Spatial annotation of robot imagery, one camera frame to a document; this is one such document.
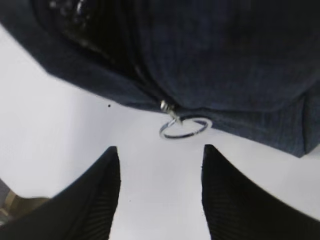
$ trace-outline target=white surface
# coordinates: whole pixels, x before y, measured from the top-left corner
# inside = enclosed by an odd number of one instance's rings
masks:
[[[320,148],[298,159],[218,130],[164,141],[158,131],[168,120],[48,76],[0,26],[0,178],[18,195],[52,197],[117,146],[110,239],[210,239],[201,165],[204,144],[213,144],[262,188],[320,219]]]

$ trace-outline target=zipper pull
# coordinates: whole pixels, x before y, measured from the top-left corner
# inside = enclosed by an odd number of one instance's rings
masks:
[[[178,124],[182,125],[180,117],[175,113],[175,106],[169,105],[165,100],[161,101],[161,111],[169,114]]]

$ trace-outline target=metal ring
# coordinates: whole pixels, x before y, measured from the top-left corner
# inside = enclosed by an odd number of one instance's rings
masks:
[[[189,137],[192,137],[192,136],[195,136],[195,135],[199,135],[199,134],[203,133],[206,129],[210,129],[212,127],[212,121],[210,119],[208,119],[208,118],[205,118],[205,117],[189,117],[189,118],[185,118],[185,119],[182,120],[182,123],[185,122],[185,121],[202,122],[204,124],[197,131],[193,131],[193,132],[186,133],[186,134],[183,134],[183,135],[168,135],[168,134],[166,134],[166,131],[170,127],[172,127],[174,124],[177,123],[177,120],[173,119],[172,121],[167,122],[165,125],[163,125],[161,127],[160,132],[159,132],[160,136],[163,139],[170,139],[170,140],[186,139],[186,138],[189,138]]]

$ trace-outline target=denim garment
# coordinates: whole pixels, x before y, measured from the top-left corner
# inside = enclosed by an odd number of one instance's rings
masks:
[[[115,1],[130,67],[50,29],[48,2],[33,0],[36,19],[28,0],[2,1],[0,22],[50,74],[137,109],[168,100],[297,157],[319,144],[320,2]]]

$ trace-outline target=silver ring pull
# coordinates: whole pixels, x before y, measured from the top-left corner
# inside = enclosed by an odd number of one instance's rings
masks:
[[[174,111],[174,107],[168,105],[165,101],[161,102],[161,110],[163,112],[168,113],[173,119],[170,122],[167,122],[160,129],[160,136],[164,139],[176,140],[176,139],[185,139],[195,135],[199,135],[203,133],[206,129],[210,129],[212,127],[212,121],[205,117],[184,117],[181,119],[178,115],[176,115]],[[196,122],[201,127],[197,130],[194,130],[189,133],[184,133],[180,135],[167,134],[167,131],[175,124],[183,125],[186,122]]]

